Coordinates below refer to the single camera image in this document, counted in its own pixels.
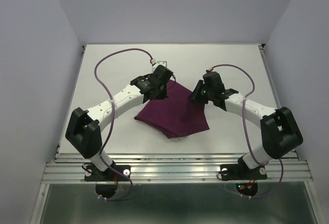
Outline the purple cloth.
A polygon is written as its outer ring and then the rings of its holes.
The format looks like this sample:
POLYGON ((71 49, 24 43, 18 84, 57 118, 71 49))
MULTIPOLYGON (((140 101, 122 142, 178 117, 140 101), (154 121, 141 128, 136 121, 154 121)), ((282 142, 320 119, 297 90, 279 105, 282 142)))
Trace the purple cloth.
POLYGON ((207 131, 205 105, 189 100, 192 91, 181 84, 170 80, 168 86, 168 98, 149 101, 134 119, 162 132, 168 139, 207 131))

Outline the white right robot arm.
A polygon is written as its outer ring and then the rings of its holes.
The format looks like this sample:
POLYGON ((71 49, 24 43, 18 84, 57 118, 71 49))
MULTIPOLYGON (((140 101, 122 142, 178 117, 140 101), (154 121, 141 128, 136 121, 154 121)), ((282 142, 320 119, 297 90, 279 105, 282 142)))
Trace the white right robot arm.
POLYGON ((212 102, 226 112, 241 116, 245 132, 246 121, 261 130, 261 145, 252 149, 247 140, 250 151, 238 160, 236 171, 243 178, 252 175, 256 167, 272 159, 280 159, 303 143, 302 134, 289 108, 275 109, 248 100, 237 90, 226 89, 217 72, 204 74, 189 99, 200 104, 212 102))

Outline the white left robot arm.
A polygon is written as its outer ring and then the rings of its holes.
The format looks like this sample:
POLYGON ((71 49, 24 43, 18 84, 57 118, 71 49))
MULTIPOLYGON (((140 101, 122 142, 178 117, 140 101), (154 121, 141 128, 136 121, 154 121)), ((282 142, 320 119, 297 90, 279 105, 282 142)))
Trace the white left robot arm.
POLYGON ((86 110, 78 107, 72 111, 65 138, 97 168, 102 179, 111 179, 115 168, 113 160, 104 151, 101 132, 110 126, 111 134, 114 120, 126 111, 149 100, 166 99, 167 83, 173 76, 171 70, 157 63, 150 74, 131 80, 122 91, 106 101, 86 110))

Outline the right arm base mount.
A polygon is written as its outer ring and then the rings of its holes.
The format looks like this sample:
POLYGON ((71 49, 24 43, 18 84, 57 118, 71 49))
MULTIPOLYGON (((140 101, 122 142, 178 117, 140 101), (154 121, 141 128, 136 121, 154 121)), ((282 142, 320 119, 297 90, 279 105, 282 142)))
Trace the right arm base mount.
POLYGON ((257 166, 250 169, 242 158, 234 164, 221 164, 220 170, 216 174, 217 179, 221 181, 234 181, 236 193, 242 197, 255 198, 258 192, 258 180, 267 179, 266 169, 264 166, 257 166))

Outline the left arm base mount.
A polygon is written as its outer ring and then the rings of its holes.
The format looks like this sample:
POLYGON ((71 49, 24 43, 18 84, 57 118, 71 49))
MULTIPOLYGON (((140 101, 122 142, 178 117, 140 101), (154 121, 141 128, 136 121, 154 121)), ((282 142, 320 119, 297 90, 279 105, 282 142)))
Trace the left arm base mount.
POLYGON ((130 179, 131 166, 114 164, 113 169, 100 171, 92 163, 84 163, 84 181, 95 183, 95 192, 98 199, 104 201, 118 201, 128 197, 133 188, 130 179))

